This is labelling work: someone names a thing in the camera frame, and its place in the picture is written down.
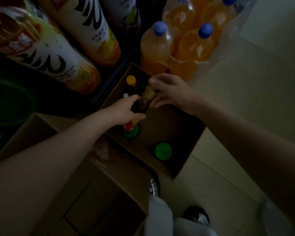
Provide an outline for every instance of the person's right arm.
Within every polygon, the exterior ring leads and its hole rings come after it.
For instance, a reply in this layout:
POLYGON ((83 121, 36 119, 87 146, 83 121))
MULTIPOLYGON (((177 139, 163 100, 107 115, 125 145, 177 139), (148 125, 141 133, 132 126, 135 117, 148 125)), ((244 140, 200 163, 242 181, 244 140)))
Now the person's right arm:
POLYGON ((178 76, 160 74, 149 83, 161 91, 151 107, 174 104, 197 116, 263 192, 295 225, 295 144, 197 96, 178 76))

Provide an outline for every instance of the cardboard box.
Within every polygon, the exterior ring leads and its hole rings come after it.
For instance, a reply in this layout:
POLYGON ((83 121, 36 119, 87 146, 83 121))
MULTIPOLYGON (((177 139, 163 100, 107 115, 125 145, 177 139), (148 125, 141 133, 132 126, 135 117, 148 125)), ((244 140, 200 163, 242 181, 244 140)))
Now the cardboard box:
MULTIPOLYGON (((138 82, 151 77, 137 65, 130 67, 110 93, 101 109, 106 108, 123 97, 126 92, 126 78, 134 75, 138 82)), ((194 146, 205 129, 204 123, 195 116, 189 115, 173 105, 164 105, 158 109, 149 108, 146 119, 139 122, 141 133, 134 138, 123 136, 120 126, 108 130, 106 134, 123 146, 137 158, 157 172, 174 179, 181 171, 194 146), (168 143, 173 150, 172 157, 161 162, 155 157, 155 147, 161 142, 168 143)))
MULTIPOLYGON (((0 151, 0 160, 63 131, 75 122, 76 119, 34 113, 0 151)), ((81 230, 78 235, 85 232, 134 235, 141 228, 148 212, 151 176, 122 147, 114 142, 109 143, 109 147, 118 153, 114 154, 114 161, 102 164, 87 156, 31 235, 75 235, 76 229, 81 230), (72 225, 76 226, 75 230, 70 228, 72 225)))

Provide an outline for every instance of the shoe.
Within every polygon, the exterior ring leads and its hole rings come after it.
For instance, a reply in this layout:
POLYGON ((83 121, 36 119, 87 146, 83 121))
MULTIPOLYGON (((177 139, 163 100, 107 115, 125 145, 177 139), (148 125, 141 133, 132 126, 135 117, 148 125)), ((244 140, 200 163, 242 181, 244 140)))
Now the shoe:
POLYGON ((151 174, 151 185, 150 185, 150 194, 151 195, 156 195, 159 197, 160 195, 160 185, 159 185, 159 180, 158 176, 154 171, 150 172, 151 174))
POLYGON ((182 217, 195 223, 211 227, 207 212, 199 206, 189 206, 182 217))

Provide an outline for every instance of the person's left hand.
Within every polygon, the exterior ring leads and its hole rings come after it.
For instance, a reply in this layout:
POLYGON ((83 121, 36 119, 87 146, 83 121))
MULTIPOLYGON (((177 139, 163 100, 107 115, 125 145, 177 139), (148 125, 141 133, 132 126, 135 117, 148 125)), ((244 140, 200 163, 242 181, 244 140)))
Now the person's left hand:
POLYGON ((114 125, 122 125, 129 123, 132 120, 143 120, 145 114, 133 113, 131 107, 135 101, 138 101, 140 96, 135 94, 126 98, 119 99, 116 103, 103 109, 112 118, 114 125))

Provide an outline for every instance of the pant leg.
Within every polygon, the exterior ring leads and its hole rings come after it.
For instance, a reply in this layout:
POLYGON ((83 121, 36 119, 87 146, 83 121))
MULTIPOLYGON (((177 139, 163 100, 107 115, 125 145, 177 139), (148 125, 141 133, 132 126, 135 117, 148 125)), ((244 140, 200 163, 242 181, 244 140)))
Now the pant leg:
POLYGON ((173 236, 173 213, 164 200, 150 195, 143 236, 173 236))
POLYGON ((175 218, 174 236, 217 236, 208 226, 184 218, 175 218))

